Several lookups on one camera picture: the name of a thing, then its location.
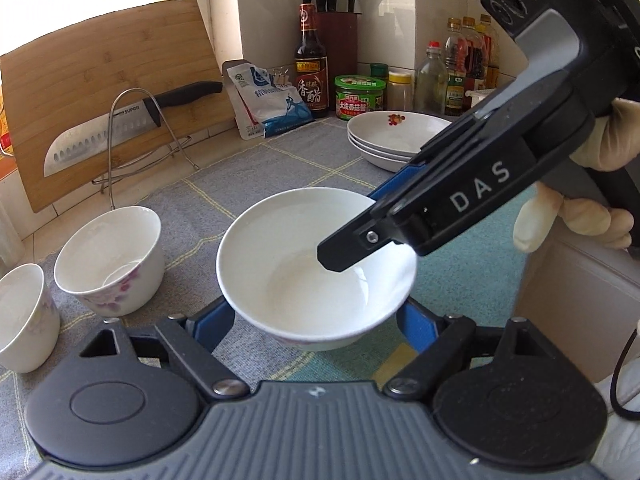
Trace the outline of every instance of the green jar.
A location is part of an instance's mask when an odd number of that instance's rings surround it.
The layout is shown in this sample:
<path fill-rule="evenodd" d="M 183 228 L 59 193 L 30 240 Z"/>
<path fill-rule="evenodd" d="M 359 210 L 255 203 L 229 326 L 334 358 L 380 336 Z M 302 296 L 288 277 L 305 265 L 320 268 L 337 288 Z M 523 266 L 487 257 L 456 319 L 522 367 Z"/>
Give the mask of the green jar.
<path fill-rule="evenodd" d="M 382 110 L 386 83 L 365 75 L 335 78 L 335 114 L 348 121 L 357 115 Z"/>

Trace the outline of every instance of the green lid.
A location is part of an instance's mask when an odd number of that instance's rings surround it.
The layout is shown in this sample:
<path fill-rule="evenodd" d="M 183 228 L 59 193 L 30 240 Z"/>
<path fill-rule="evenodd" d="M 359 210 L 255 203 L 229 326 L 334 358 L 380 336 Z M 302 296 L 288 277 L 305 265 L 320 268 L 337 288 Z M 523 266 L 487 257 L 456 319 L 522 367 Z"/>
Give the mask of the green lid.
<path fill-rule="evenodd" d="M 370 63 L 369 65 L 372 77 L 381 77 L 386 79 L 389 75 L 389 65 L 386 63 Z"/>
<path fill-rule="evenodd" d="M 382 79 L 365 75 L 339 75 L 335 78 L 335 85 L 347 90 L 384 90 L 386 87 Z"/>

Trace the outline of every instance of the wooden board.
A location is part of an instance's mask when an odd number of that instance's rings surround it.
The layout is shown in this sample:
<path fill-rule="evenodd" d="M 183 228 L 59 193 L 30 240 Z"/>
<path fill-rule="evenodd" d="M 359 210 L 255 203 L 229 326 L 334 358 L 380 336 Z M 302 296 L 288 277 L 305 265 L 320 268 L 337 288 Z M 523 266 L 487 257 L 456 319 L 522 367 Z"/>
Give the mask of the wooden board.
<path fill-rule="evenodd" d="M 0 70 L 15 158 L 34 212 L 107 171 L 104 152 L 45 178 L 44 159 L 59 134 L 108 113 L 128 88 L 159 94 L 196 81 L 222 81 L 196 0 L 118 10 L 62 28 L 0 57 Z M 119 105 L 143 97 L 132 92 Z M 177 137 L 234 118 L 226 92 L 164 114 Z M 116 146 L 113 163 L 170 140 L 163 124 Z"/>

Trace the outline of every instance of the white cup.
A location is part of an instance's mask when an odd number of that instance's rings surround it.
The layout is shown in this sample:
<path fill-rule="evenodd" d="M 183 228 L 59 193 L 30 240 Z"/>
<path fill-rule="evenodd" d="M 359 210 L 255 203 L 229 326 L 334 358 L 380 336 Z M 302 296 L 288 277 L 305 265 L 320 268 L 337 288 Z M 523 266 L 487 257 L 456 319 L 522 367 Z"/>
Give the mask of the white cup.
<path fill-rule="evenodd" d="M 36 264 L 16 267 L 0 280 L 0 365 L 32 372 L 58 340 L 60 313 Z"/>

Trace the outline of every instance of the white glove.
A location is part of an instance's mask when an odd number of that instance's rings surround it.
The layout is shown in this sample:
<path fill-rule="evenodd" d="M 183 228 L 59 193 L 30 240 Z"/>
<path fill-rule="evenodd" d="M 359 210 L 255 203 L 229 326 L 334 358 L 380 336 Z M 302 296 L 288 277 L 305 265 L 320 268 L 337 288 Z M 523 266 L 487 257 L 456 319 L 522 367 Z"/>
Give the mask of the white glove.
<path fill-rule="evenodd" d="M 614 171 L 640 153 L 640 104 L 618 99 L 610 116 L 596 119 L 596 125 L 571 160 L 584 168 Z M 586 198 L 568 199 L 541 182 L 536 195 L 527 201 L 513 226 L 516 248 L 531 253 L 545 240 L 556 216 L 571 231 L 593 237 L 607 247 L 626 249 L 631 245 L 634 218 L 624 209 L 607 209 Z"/>

